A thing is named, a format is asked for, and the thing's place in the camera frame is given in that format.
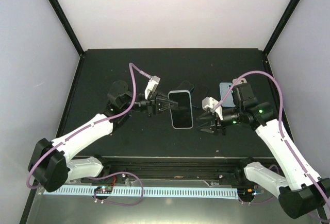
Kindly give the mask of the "teal phone with ring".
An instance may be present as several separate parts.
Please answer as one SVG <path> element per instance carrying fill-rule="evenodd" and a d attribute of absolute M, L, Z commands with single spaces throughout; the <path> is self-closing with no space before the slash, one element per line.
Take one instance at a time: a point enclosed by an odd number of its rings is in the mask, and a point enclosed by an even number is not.
<path fill-rule="evenodd" d="M 193 114 L 191 93 L 188 90 L 173 90 L 168 98 L 177 103 L 177 107 L 170 110 L 172 127 L 174 129 L 192 129 Z"/>

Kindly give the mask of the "dark blue phone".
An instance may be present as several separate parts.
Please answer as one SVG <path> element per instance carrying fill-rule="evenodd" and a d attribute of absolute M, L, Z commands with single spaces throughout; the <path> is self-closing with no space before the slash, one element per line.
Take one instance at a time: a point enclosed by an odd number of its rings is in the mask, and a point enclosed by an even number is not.
<path fill-rule="evenodd" d="M 201 108 L 203 99 L 207 96 L 208 87 L 202 84 L 197 84 L 192 92 L 192 106 Z"/>

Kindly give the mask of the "teal phone from blue case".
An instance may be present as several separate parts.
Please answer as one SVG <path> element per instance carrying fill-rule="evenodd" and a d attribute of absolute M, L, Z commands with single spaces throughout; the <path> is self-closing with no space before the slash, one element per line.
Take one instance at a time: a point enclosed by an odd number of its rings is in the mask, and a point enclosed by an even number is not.
<path fill-rule="evenodd" d="M 189 92 L 192 92 L 194 90 L 194 85 L 189 81 L 184 80 L 179 84 L 176 90 L 187 90 Z"/>

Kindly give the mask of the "beige phone case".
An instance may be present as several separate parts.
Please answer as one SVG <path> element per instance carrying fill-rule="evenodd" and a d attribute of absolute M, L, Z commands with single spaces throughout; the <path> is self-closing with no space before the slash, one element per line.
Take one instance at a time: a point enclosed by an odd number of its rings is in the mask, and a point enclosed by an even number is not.
<path fill-rule="evenodd" d="M 247 80 L 245 78 L 233 79 L 232 83 L 233 83 L 233 85 L 240 85 L 240 84 L 247 83 Z"/>

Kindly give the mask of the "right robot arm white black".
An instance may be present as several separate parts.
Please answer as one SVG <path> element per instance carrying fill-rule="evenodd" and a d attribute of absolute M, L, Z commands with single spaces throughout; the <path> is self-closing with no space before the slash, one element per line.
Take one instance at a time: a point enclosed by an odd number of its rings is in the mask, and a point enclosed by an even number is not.
<path fill-rule="evenodd" d="M 285 213 L 296 219 L 329 201 L 329 178 L 322 178 L 304 159 L 287 135 L 283 123 L 268 102 L 260 103 L 248 83 L 234 84 L 230 92 L 235 106 L 223 109 L 212 97 L 205 97 L 205 113 L 199 119 L 209 121 L 199 130 L 210 134 L 226 133 L 231 125 L 247 125 L 263 140 L 279 164 L 283 174 L 277 174 L 253 159 L 246 159 L 234 172 L 240 184 L 255 182 L 274 197 Z"/>

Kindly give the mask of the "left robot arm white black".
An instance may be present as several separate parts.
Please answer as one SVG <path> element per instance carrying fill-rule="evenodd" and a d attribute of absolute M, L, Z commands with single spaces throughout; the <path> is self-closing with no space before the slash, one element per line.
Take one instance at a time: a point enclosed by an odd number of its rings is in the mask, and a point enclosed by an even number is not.
<path fill-rule="evenodd" d="M 76 159 L 75 156 L 98 139 L 112 134 L 129 119 L 129 111 L 157 115 L 174 109 L 178 103 L 156 89 L 158 78 L 152 78 L 142 94 L 135 94 L 125 81 L 114 82 L 108 92 L 105 111 L 72 132 L 51 141 L 39 140 L 33 150 L 28 172 L 47 192 L 79 178 L 106 182 L 111 175 L 100 157 Z"/>

